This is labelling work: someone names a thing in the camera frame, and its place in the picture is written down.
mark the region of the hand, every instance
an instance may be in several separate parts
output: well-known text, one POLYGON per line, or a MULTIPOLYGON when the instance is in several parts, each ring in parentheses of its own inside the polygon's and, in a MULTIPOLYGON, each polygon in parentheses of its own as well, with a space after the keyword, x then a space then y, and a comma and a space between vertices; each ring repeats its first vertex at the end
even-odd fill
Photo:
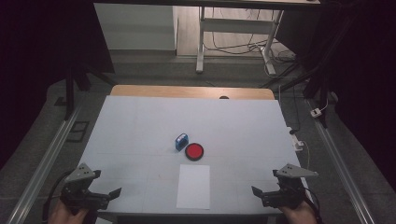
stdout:
POLYGON ((49 218, 49 224, 81 224, 88 211, 88 209, 80 209, 74 216, 70 209, 59 200, 49 218))
POLYGON ((279 207, 279 210, 285 214, 289 224, 317 224, 314 210, 306 202, 300 203, 295 209, 285 206, 279 207))

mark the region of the blue object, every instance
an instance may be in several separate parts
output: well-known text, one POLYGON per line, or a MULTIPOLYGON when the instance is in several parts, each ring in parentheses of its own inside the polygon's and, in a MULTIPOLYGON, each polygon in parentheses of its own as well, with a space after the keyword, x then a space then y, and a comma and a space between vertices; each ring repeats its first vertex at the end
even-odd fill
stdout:
POLYGON ((176 140, 175 140, 175 146, 178 151, 183 149, 186 145, 189 144, 189 136, 186 135, 185 133, 181 134, 176 140))

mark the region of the wooden edge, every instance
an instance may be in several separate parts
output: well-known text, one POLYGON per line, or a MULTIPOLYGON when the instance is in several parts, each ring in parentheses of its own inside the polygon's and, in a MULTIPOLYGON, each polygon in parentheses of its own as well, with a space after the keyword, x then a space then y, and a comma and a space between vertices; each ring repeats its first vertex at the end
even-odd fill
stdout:
POLYGON ((268 89, 217 87, 117 85, 113 87, 110 95, 208 99, 227 96, 230 99, 240 100, 275 100, 273 92, 268 89))

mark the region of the table leg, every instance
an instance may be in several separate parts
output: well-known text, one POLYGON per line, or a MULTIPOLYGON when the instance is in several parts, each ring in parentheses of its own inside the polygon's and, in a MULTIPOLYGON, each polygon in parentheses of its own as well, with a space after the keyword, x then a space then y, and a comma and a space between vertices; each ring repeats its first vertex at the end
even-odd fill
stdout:
POLYGON ((270 76, 276 74, 275 68, 274 68, 274 66, 271 62, 271 58, 270 58, 270 49, 271 49, 271 45, 274 41, 277 26, 279 25, 280 18, 282 17, 282 13, 283 13, 283 10, 279 11, 277 13, 276 18, 273 23, 273 26, 272 26, 272 29, 271 29, 271 33, 268 35, 267 44, 265 45, 265 48, 261 48, 262 57, 264 58, 265 66, 267 67, 268 75, 270 75, 270 76))
POLYGON ((205 22, 205 7, 201 8, 201 16, 199 21, 199 43, 197 54, 196 73, 204 72, 204 22, 205 22))

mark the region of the white wall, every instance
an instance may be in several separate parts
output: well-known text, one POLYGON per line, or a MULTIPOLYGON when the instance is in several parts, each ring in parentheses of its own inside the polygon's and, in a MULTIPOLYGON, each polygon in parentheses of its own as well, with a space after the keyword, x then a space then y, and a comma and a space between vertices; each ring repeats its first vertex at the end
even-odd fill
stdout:
POLYGON ((94 5, 109 49, 176 49, 176 7, 94 5))

